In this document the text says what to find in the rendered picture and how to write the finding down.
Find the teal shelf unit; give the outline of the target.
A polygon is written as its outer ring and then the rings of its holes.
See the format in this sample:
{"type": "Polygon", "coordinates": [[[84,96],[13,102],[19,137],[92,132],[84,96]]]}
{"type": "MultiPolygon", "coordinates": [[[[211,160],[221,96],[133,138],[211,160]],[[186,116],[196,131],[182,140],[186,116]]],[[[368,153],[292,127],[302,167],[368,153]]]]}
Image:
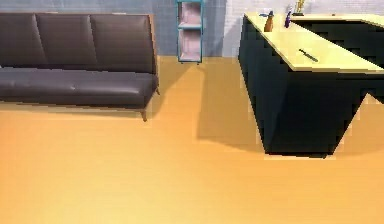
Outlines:
{"type": "Polygon", "coordinates": [[[203,0],[176,0],[177,58],[180,63],[202,62],[203,0]]]}

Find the black counter with cream top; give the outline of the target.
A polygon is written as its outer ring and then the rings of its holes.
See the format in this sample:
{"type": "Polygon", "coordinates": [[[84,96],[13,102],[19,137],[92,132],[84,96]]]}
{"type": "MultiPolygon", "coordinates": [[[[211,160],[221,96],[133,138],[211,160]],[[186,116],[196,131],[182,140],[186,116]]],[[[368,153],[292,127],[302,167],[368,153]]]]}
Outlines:
{"type": "Polygon", "coordinates": [[[384,104],[384,17],[243,17],[239,63],[266,153],[335,151],[364,97],[384,104]],[[303,49],[318,59],[304,56],[303,49]]]}

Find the brown bottle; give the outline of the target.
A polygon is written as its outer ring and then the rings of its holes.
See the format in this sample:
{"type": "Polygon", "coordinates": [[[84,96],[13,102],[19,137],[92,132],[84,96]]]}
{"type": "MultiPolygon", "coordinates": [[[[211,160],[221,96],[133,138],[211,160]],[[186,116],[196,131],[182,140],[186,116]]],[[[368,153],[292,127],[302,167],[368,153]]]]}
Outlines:
{"type": "Polygon", "coordinates": [[[274,13],[272,11],[270,11],[267,15],[267,20],[265,22],[265,25],[264,25],[264,31],[265,32],[271,32],[272,29],[273,29],[273,17],[274,17],[274,13]]]}

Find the dark grey leather sofa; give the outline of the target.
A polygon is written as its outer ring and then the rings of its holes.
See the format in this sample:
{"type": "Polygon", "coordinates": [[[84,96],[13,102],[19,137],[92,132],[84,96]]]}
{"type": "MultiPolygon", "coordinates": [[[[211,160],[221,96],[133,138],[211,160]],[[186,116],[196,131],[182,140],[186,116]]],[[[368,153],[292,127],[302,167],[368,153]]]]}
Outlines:
{"type": "Polygon", "coordinates": [[[158,92],[151,15],[0,12],[0,101],[145,116],[158,92]]]}

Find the yellow house plant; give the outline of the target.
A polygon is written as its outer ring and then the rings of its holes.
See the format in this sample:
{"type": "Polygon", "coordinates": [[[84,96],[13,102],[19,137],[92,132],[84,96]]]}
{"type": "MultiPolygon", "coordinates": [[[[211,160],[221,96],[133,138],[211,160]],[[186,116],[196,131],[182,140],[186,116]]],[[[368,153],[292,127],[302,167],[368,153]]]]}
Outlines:
{"type": "Polygon", "coordinates": [[[303,16],[303,8],[304,8],[305,0],[297,0],[295,4],[295,10],[292,13],[293,16],[303,16]]]}

